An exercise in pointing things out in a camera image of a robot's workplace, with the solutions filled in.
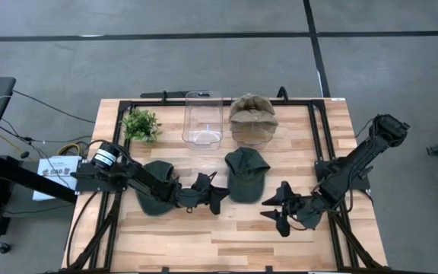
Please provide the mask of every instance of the chair wheel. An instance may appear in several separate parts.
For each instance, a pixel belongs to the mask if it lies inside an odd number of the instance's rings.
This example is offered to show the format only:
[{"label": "chair wheel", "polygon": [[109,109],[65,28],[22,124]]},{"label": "chair wheel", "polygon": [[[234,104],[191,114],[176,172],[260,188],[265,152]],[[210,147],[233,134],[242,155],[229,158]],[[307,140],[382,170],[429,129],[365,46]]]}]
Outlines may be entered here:
[{"label": "chair wheel", "polygon": [[11,246],[9,244],[0,242],[0,253],[1,254],[8,253],[9,250],[11,250]]}]

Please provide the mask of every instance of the yellow cable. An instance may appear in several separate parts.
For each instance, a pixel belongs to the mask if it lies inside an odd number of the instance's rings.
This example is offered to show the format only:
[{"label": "yellow cable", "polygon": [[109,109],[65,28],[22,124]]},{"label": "yellow cable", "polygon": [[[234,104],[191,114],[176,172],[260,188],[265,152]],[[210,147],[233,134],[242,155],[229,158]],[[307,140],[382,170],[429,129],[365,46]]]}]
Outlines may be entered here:
[{"label": "yellow cable", "polygon": [[67,144],[62,146],[58,151],[57,151],[57,155],[60,155],[65,149],[70,148],[70,147],[75,147],[77,149],[77,155],[81,155],[81,147],[75,143],[72,144]]},{"label": "yellow cable", "polygon": [[[1,139],[5,140],[8,144],[10,144],[13,148],[15,148],[16,150],[18,150],[21,154],[23,154],[25,151],[21,150],[21,148],[17,147],[15,144],[13,144],[10,140],[6,139],[3,135],[0,134]],[[34,159],[32,159],[32,157],[28,156],[28,158],[31,161],[35,161]]]}]

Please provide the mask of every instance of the wooden table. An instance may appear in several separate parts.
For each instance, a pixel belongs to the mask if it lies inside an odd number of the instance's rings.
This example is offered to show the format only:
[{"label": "wooden table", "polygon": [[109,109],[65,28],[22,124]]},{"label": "wooden table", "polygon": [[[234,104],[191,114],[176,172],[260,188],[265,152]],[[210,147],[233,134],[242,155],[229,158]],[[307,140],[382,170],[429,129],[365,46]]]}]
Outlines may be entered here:
[{"label": "wooden table", "polygon": [[[101,100],[93,139],[112,141],[118,105],[117,99]],[[335,153],[345,156],[356,147],[348,106],[345,100],[339,99],[326,99],[325,105]],[[131,156],[142,164],[154,160],[172,163],[184,186],[190,186],[198,172],[209,174],[213,171],[217,171],[213,184],[226,186],[228,170],[224,156],[236,149],[228,131],[229,107],[224,107],[224,136],[221,147],[215,151],[192,151],[186,147],[181,138],[184,108],[140,107],[157,114],[159,122],[163,123],[163,135],[154,145],[132,142]],[[303,195],[317,184],[313,168],[316,154],[307,108],[281,106],[275,107],[275,111],[279,127],[275,137],[260,150],[271,166],[266,174],[262,200],[273,196],[282,180],[288,181],[294,192]],[[317,122],[323,138],[320,118]],[[90,158],[97,147],[91,148]],[[96,195],[78,223],[71,243],[71,261],[94,234],[100,195]],[[89,196],[89,193],[79,196],[72,224]],[[221,214],[217,216],[210,213],[208,206],[202,205],[194,209],[193,214],[187,214],[185,209],[175,209],[152,218],[141,210],[135,191],[128,189],[122,198],[111,270],[160,271],[162,266],[170,267],[170,271],[262,271],[265,266],[273,266],[275,271],[336,269],[326,214],[315,231],[292,231],[290,237],[281,237],[275,223],[259,214],[265,210],[271,209],[262,206],[261,202],[245,205],[226,198],[221,204]],[[352,230],[362,245],[375,260],[386,265],[376,218],[368,198],[354,192],[354,209],[349,216]],[[348,265],[345,239],[340,231],[339,234],[344,264]],[[105,235],[98,266],[103,265],[106,240]]]}]

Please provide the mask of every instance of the potted plant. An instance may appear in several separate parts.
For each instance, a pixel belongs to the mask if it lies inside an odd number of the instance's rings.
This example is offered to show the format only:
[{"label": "potted plant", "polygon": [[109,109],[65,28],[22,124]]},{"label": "potted plant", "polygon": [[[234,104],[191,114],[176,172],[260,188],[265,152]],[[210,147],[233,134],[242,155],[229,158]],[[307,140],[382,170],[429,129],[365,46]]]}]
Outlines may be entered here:
[{"label": "potted plant", "polygon": [[125,138],[131,140],[142,140],[147,143],[157,141],[157,136],[161,134],[158,128],[155,113],[148,110],[133,109],[129,115],[122,120],[125,127]]}]

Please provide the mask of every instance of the gray floor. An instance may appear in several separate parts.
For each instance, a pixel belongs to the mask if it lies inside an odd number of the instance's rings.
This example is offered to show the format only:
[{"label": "gray floor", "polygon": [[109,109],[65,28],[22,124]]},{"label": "gray floor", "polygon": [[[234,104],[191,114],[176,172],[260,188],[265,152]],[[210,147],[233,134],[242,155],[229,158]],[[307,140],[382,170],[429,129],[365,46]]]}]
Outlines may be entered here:
[{"label": "gray floor", "polygon": [[[311,2],[318,31],[438,30],[435,0]],[[301,0],[0,0],[0,36],[307,29]],[[378,113],[411,125],[405,143],[374,162],[376,217],[390,266],[438,272],[438,158],[425,152],[438,142],[438,37],[323,38],[320,46],[332,96],[347,98],[356,130]],[[88,119],[100,98],[162,90],[274,94],[283,85],[291,96],[320,95],[308,38],[0,43],[0,76]],[[5,118],[35,139],[93,130],[19,96]],[[1,140],[0,154],[19,155]],[[70,218],[12,222],[5,240],[14,250],[0,255],[0,273],[58,269]]]}]

